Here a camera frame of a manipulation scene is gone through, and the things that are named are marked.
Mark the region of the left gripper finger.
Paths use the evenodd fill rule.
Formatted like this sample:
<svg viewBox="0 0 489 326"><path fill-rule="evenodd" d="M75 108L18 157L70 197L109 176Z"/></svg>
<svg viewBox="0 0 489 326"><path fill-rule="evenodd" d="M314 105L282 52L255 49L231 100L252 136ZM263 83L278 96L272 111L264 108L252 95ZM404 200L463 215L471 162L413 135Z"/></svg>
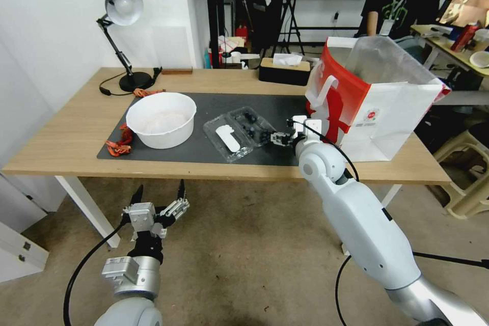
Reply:
<svg viewBox="0 0 489 326"><path fill-rule="evenodd" d="M141 184L138 189L136 190L136 192L132 195L131 197L131 200L129 202L129 205L124 207L123 210L122 210L122 214L121 214L121 223L122 224L128 224L130 223L131 219L130 219L130 216L129 216L129 211L132 209L132 206L134 204L137 204L137 203L140 203L141 202L141 199L142 199L142 196L143 196L143 191L144 191L144 185Z"/></svg>
<svg viewBox="0 0 489 326"><path fill-rule="evenodd" d="M186 197L185 181L181 179L177 199L159 213L158 222L162 225L172 225L185 214L188 208L189 202Z"/></svg>

